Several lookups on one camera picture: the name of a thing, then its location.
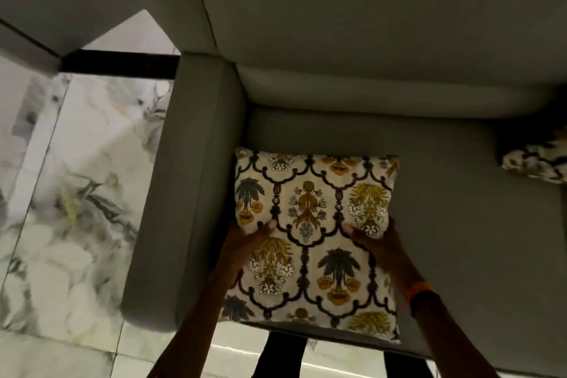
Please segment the person's left hand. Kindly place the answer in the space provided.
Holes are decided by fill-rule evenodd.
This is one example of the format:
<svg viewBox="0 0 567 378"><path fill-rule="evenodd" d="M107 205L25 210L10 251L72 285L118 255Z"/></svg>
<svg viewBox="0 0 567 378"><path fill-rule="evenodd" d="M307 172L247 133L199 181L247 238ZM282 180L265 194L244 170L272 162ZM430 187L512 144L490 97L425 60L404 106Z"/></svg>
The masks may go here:
<svg viewBox="0 0 567 378"><path fill-rule="evenodd" d="M213 271L215 281L220 282L225 289L229 289L236 282L237 275L245 263L265 243L252 244L251 234L246 234L235 218L231 220Z"/></svg>

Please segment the person's right hand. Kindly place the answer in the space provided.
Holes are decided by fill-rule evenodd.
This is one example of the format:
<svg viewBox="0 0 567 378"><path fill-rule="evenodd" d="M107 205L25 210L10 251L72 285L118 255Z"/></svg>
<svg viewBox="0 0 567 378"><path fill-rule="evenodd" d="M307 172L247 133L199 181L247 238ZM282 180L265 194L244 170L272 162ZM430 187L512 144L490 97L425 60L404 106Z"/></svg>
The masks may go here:
<svg viewBox="0 0 567 378"><path fill-rule="evenodd" d="M383 236L375 239L378 240L378 246L368 251L374 256L377 265L389 274L391 281L402 295L405 295L406 290L413 283L426 281L404 250L392 216Z"/></svg>

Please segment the floral patterned cushion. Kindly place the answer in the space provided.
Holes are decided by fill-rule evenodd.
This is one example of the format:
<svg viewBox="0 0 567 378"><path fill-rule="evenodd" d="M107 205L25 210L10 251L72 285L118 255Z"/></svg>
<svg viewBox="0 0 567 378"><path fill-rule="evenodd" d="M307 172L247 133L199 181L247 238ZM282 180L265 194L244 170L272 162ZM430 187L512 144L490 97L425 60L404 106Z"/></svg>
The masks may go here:
<svg viewBox="0 0 567 378"><path fill-rule="evenodd" d="M237 223L246 234L272 220L277 226L227 292L218 321L400 344L389 276L343 231L346 223L383 235L399 158L243 147L235 155Z"/></svg>
<svg viewBox="0 0 567 378"><path fill-rule="evenodd" d="M508 172L567 187L567 123L514 131L498 160Z"/></svg>

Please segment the person's left forearm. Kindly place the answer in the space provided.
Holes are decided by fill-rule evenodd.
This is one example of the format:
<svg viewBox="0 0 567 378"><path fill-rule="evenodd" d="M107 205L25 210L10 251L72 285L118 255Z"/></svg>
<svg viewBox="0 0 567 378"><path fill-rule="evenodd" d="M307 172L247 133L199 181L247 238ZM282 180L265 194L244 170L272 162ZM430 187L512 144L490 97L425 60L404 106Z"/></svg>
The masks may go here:
<svg viewBox="0 0 567 378"><path fill-rule="evenodd" d="M218 265L146 378L200 378L218 316L241 266Z"/></svg>

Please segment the person's right forearm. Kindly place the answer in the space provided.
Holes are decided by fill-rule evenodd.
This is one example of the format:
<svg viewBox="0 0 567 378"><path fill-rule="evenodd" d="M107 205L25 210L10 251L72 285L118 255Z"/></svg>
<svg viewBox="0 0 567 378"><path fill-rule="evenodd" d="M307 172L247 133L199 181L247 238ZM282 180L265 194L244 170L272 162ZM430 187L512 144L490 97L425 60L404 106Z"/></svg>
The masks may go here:
<svg viewBox="0 0 567 378"><path fill-rule="evenodd" d="M437 295L428 292L416 305L415 320L442 378L500 378Z"/></svg>

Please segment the orange and black wristband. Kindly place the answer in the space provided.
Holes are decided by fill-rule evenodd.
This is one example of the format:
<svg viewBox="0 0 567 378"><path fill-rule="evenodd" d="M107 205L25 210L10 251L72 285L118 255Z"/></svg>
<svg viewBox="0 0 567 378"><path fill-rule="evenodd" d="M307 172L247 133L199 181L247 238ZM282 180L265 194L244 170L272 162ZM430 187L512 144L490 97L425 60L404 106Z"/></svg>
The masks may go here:
<svg viewBox="0 0 567 378"><path fill-rule="evenodd" d="M405 301L409 307L412 318L416 317L417 310L421 304L431 299L440 300L441 297L427 281L417 281L405 292Z"/></svg>

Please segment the person's legs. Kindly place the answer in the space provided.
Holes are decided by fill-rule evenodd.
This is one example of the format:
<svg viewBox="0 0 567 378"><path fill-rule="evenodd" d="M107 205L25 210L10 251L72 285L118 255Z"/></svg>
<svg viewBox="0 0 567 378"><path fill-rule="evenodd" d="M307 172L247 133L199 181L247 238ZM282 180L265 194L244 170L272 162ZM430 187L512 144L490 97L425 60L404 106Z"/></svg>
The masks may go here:
<svg viewBox="0 0 567 378"><path fill-rule="evenodd" d="M308 339L270 332L251 378L299 378ZM437 378L427 362L412 356L384 353L387 378Z"/></svg>

